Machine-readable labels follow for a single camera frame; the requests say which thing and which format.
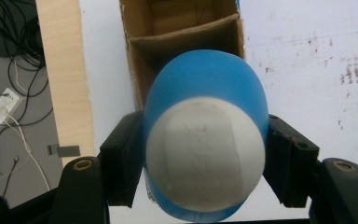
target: wooden plank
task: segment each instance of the wooden plank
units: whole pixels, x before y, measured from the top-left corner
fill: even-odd
[[[77,0],[37,0],[60,146],[95,156],[92,114]],[[74,158],[62,159],[63,165]]]

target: power outlet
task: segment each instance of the power outlet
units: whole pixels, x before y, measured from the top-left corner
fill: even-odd
[[[6,88],[2,96],[0,97],[0,124],[3,124],[8,115],[12,115],[14,111],[19,107],[22,101],[16,92],[10,88]]]

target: white power adapter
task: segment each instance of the white power adapter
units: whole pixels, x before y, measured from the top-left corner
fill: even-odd
[[[20,97],[11,88],[6,88],[0,97],[0,125],[5,122],[8,115],[12,115],[19,107],[22,97]]]

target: blue container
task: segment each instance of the blue container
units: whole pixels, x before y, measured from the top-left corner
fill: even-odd
[[[170,61],[145,105],[146,183],[169,215],[216,222],[260,179],[269,115],[259,79],[241,58],[194,50]]]

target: open cardboard box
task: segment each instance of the open cardboard box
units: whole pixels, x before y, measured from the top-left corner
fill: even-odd
[[[244,57],[236,0],[120,0],[134,97],[143,109],[162,67],[192,49]]]

